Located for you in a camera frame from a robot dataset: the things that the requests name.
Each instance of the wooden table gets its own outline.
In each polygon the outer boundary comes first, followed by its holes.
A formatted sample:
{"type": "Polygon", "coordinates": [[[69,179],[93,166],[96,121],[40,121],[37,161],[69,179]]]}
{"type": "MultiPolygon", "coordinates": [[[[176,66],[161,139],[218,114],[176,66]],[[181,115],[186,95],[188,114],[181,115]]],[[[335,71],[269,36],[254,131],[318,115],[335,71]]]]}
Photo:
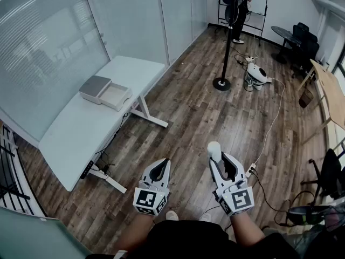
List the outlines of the wooden table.
{"type": "Polygon", "coordinates": [[[319,126],[312,135],[304,140],[302,142],[302,145],[304,145],[316,134],[322,131],[331,121],[345,130],[345,96],[340,88],[338,79],[329,71],[325,71],[323,67],[317,62],[313,61],[312,59],[310,61],[313,64],[313,68],[311,69],[308,76],[310,76],[312,72],[315,71],[316,77],[320,81],[320,85],[323,90],[323,97],[321,98],[319,103],[324,98],[326,99],[329,118],[321,126],[319,126]]]}

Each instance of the black pants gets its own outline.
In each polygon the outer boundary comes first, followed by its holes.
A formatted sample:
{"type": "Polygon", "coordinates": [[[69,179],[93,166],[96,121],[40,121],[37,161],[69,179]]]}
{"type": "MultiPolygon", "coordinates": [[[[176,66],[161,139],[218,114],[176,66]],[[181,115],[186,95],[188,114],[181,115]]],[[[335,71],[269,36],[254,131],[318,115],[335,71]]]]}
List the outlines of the black pants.
{"type": "Polygon", "coordinates": [[[236,20],[236,16],[235,16],[235,20],[236,22],[233,25],[233,29],[232,29],[232,39],[235,40],[239,40],[239,36],[241,35],[242,29],[243,29],[243,24],[246,20],[246,16],[247,16],[247,9],[240,5],[238,7],[238,17],[236,20]]]}

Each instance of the white desk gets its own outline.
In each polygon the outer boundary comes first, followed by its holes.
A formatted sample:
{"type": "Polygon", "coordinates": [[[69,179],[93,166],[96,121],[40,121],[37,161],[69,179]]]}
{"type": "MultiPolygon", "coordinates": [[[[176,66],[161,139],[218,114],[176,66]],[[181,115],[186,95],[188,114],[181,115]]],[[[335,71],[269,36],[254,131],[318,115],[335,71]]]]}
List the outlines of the white desk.
{"type": "MultiPolygon", "coordinates": [[[[77,93],[60,112],[38,147],[54,174],[68,191],[73,190],[81,174],[95,157],[95,153],[103,149],[118,128],[122,116],[136,100],[139,101],[143,112],[132,109],[132,113],[167,127],[168,123],[149,115],[143,98],[143,92],[160,77],[164,67],[165,65],[160,63],[118,56],[97,75],[110,78],[114,83],[132,89],[133,95],[125,101],[120,111],[103,104],[94,104],[77,93]]],[[[102,171],[90,170],[89,173],[106,179],[123,193],[126,191],[102,171]]]]}

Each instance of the office chair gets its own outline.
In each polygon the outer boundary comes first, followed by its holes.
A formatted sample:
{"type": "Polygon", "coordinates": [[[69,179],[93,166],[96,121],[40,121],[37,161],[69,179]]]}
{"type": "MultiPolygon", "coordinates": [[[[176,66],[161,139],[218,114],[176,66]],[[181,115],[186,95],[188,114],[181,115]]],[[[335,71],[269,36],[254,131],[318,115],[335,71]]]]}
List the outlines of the office chair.
{"type": "Polygon", "coordinates": [[[305,38],[314,43],[318,43],[318,37],[316,35],[313,35],[311,32],[306,32],[305,38]]]}
{"type": "Polygon", "coordinates": [[[318,187],[315,193],[315,199],[319,196],[320,189],[323,189],[322,196],[330,195],[332,198],[337,199],[341,195],[338,191],[338,185],[344,173],[341,171],[341,164],[339,158],[345,154],[345,145],[342,144],[343,152],[338,156],[334,150],[329,149],[322,163],[321,173],[313,159],[309,159],[309,163],[312,163],[316,172],[317,180],[302,181],[301,185],[305,184],[317,184],[318,187]]]}
{"type": "Polygon", "coordinates": [[[299,22],[297,24],[298,27],[302,28],[303,30],[309,32],[309,27],[307,25],[304,25],[303,23],[299,22]]]}
{"type": "Polygon", "coordinates": [[[313,67],[310,59],[315,60],[319,48],[319,44],[314,42],[313,39],[306,39],[304,42],[302,42],[301,47],[298,47],[294,50],[294,62],[297,62],[301,68],[297,73],[293,73],[292,78],[294,78],[296,75],[301,75],[305,78],[307,73],[313,67]]]}
{"type": "Polygon", "coordinates": [[[293,33],[292,35],[297,38],[300,42],[303,43],[303,41],[306,39],[306,34],[308,31],[304,30],[298,25],[293,25],[293,33]]]}

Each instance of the black pole stand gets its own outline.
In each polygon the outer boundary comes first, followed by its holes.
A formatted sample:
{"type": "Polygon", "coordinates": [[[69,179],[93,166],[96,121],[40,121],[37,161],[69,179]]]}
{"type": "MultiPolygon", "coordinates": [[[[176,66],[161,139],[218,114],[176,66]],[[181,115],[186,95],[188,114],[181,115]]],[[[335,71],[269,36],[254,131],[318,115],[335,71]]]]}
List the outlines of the black pole stand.
{"type": "Polygon", "coordinates": [[[233,18],[235,13],[237,0],[233,0],[231,2],[231,5],[226,7],[225,11],[225,19],[229,23],[229,30],[227,32],[227,41],[226,41],[226,51],[225,51],[225,58],[224,58],[224,65],[223,65],[223,73],[221,78],[216,78],[213,80],[213,86],[214,88],[226,91],[230,89],[230,82],[225,79],[226,74],[226,68],[227,68],[227,62],[229,60],[229,53],[230,53],[230,44],[232,41],[232,28],[233,28],[233,18]]]}

